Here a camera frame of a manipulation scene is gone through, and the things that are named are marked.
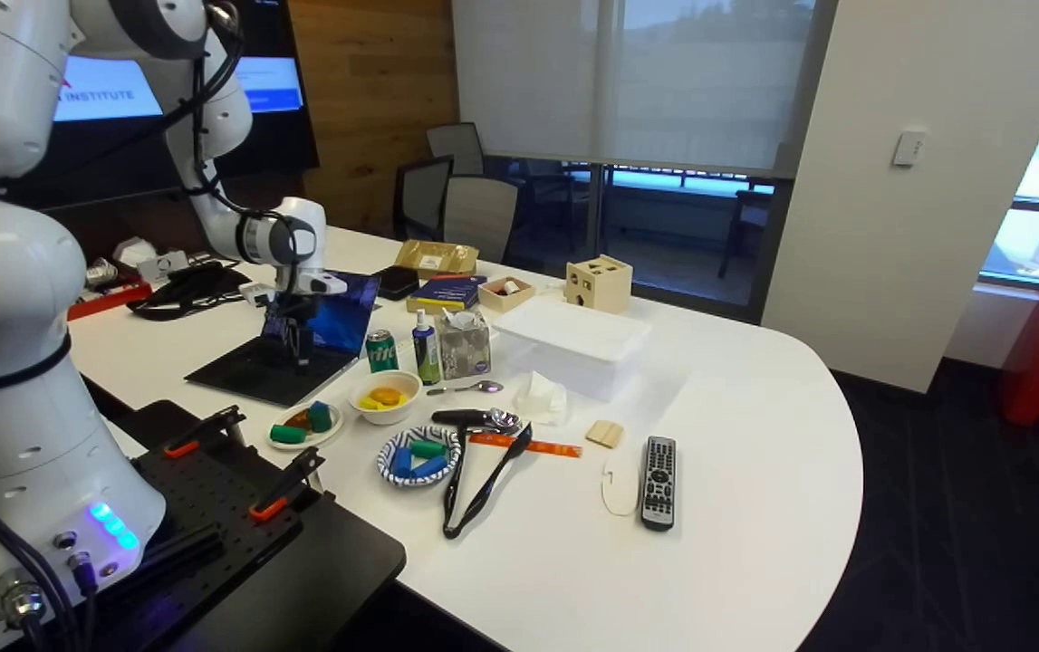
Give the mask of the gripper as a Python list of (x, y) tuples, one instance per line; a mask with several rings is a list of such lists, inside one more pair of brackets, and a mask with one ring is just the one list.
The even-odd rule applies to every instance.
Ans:
[(275, 298), (264, 313), (263, 338), (279, 341), (284, 363), (309, 366), (313, 357), (313, 319), (319, 315), (321, 298), (316, 294), (295, 294)]

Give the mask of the dark laptop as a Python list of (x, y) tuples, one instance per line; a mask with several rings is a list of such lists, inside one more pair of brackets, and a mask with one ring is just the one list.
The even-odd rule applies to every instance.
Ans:
[(185, 376), (199, 387), (254, 398), (263, 403), (292, 406), (358, 362), (377, 305), (379, 281), (373, 275), (334, 273), (345, 292), (317, 294), (319, 315), (313, 319), (313, 357), (309, 366), (284, 363), (279, 341), (264, 339), (263, 329), (241, 346)]

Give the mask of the green soda can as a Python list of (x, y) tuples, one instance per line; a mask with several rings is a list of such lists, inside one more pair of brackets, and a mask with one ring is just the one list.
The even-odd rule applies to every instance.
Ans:
[(365, 352), (373, 374), (399, 370), (398, 342), (387, 329), (370, 331), (365, 339)]

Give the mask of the white bowl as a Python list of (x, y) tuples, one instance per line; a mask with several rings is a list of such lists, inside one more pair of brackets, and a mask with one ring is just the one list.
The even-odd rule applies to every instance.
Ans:
[[(378, 403), (371, 396), (385, 395), (387, 389), (398, 392), (399, 400), (392, 406)], [(370, 424), (390, 426), (410, 416), (423, 389), (415, 372), (388, 369), (363, 376), (351, 388), (349, 403)]]

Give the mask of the black wallet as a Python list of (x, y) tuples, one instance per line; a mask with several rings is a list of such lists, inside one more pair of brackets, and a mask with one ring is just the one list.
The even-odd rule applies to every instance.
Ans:
[(373, 276), (379, 281), (378, 296), (391, 302), (406, 300), (420, 286), (418, 272), (403, 265), (388, 265)]

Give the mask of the blue and green bottle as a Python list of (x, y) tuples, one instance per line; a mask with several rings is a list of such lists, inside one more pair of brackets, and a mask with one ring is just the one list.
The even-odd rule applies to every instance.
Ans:
[(416, 310), (411, 332), (417, 375), (424, 387), (435, 387), (443, 378), (439, 368), (438, 337), (427, 313)]

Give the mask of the blue book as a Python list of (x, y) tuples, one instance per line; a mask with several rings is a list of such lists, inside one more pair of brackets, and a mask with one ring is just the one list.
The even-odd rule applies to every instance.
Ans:
[(428, 278), (406, 298), (408, 313), (424, 311), (438, 315), (464, 313), (478, 305), (479, 286), (485, 284), (483, 275), (436, 275)]

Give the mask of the grey tissue box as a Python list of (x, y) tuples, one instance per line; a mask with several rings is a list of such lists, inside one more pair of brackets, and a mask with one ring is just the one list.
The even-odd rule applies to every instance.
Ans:
[(478, 309), (444, 310), (438, 318), (437, 335), (443, 380), (489, 374), (492, 369), (491, 333)]

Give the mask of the white polygonal object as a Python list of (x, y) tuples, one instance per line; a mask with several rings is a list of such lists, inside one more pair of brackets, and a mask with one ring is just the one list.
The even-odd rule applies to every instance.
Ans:
[(121, 241), (111, 256), (111, 261), (119, 268), (127, 268), (131, 271), (137, 269), (140, 264), (158, 257), (158, 248), (143, 238), (130, 238)]

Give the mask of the crumpled white tissue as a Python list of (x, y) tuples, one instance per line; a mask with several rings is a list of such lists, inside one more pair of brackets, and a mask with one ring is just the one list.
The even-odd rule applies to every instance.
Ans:
[(539, 372), (528, 372), (514, 396), (514, 406), (520, 417), (533, 424), (558, 427), (572, 415), (569, 392), (564, 384), (548, 379)]

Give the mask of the orange ruler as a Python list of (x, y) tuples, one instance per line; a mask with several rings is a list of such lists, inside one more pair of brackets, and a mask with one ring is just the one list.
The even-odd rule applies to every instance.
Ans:
[[(502, 435), (496, 433), (473, 433), (468, 437), (469, 443), (477, 443), (478, 445), (487, 446), (498, 446), (498, 449), (507, 449), (515, 441), (515, 436)], [(551, 443), (544, 441), (532, 440), (528, 442), (527, 451), (531, 453), (543, 454), (543, 455), (560, 455), (561, 457), (568, 458), (581, 458), (582, 449), (580, 446), (566, 445), (565, 443)]]

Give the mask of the flat white disc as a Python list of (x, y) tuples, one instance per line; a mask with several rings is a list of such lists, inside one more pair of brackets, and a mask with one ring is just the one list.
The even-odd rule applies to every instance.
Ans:
[(640, 455), (634, 450), (617, 450), (603, 462), (601, 502), (609, 515), (630, 517), (640, 502)]

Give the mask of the grey remote control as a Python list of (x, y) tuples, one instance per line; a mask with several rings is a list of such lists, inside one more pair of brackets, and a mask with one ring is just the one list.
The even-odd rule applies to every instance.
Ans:
[(640, 524), (654, 532), (675, 525), (677, 443), (672, 438), (649, 436), (640, 463)]

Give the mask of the window with roller blinds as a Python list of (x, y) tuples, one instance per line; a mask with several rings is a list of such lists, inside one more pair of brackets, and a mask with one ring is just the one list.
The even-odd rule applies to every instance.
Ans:
[[(841, 0), (450, 0), (458, 116), (520, 185), (508, 260), (757, 323)], [(775, 187), (725, 280), (735, 193)]]

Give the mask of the white wall switch plate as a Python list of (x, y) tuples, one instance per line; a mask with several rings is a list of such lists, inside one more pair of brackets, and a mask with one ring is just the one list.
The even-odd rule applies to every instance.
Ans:
[(928, 133), (924, 129), (905, 129), (899, 135), (896, 148), (893, 150), (891, 165), (895, 168), (909, 169), (918, 164), (922, 146)]

